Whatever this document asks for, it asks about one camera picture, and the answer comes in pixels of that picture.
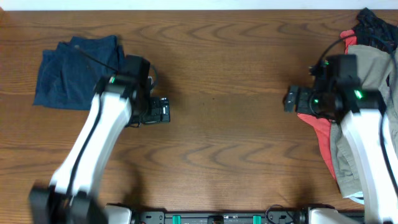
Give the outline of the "dark blue denim shorts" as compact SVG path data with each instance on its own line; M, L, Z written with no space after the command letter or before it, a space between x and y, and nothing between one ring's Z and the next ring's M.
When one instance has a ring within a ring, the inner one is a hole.
M44 50L33 105L62 110L89 110L101 77L115 74L124 63L118 37L72 37L54 50Z

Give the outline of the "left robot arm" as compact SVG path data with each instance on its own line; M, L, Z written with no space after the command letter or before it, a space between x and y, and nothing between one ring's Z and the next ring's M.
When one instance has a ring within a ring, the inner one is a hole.
M170 121L167 98L150 94L156 81L128 75L103 77L95 86L88 118L49 186L29 194L34 223L139 223L132 208L98 203L104 169L122 130Z

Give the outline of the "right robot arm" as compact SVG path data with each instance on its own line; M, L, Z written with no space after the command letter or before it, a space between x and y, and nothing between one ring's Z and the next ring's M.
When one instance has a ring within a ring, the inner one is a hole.
M316 91L292 85L284 109L340 122L363 191L364 222L397 223L397 156L380 92L355 87Z

